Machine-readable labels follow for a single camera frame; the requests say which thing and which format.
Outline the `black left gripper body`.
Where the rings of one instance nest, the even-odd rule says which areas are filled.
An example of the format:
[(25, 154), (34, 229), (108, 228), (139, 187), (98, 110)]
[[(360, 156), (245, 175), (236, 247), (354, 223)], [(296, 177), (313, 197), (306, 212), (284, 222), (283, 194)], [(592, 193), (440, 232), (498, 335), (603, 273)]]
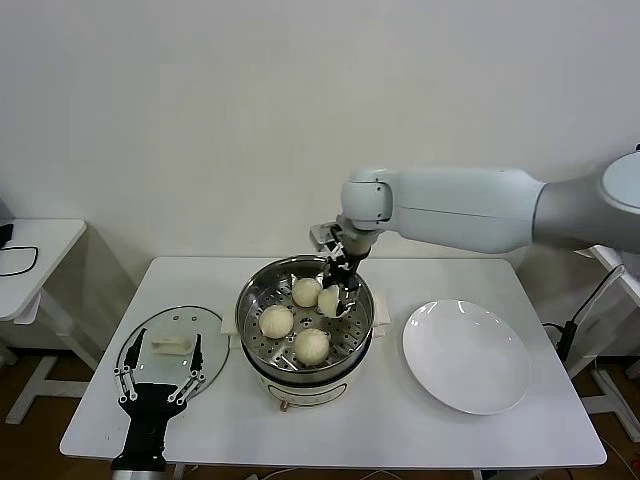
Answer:
[(130, 418), (123, 454), (143, 457), (161, 457), (164, 451), (165, 432), (168, 422), (185, 408), (169, 396), (177, 389), (166, 383), (137, 383), (134, 386), (137, 398), (122, 404)]

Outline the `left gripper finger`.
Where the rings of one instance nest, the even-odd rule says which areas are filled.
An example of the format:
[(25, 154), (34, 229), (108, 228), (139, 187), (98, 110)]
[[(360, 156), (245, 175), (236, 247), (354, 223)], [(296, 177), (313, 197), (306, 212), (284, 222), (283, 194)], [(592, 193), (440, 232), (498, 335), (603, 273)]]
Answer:
[(202, 373), (202, 335), (196, 335), (196, 342), (193, 348), (189, 375), (167, 398), (168, 403), (185, 404), (189, 397), (196, 392), (205, 380)]
[(134, 331), (118, 354), (113, 375), (119, 403), (135, 401), (138, 398), (135, 390), (134, 372), (139, 363), (146, 332), (147, 329), (144, 327)]

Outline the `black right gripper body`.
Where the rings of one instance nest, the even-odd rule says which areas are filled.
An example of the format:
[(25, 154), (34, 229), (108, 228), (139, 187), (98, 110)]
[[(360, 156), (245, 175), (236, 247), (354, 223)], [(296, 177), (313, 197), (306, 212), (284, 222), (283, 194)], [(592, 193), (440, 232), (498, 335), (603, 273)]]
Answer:
[(360, 282), (357, 278), (359, 264), (359, 255), (350, 255), (342, 250), (334, 249), (327, 253), (324, 277), (333, 279), (334, 284), (332, 286), (358, 290), (360, 288)]

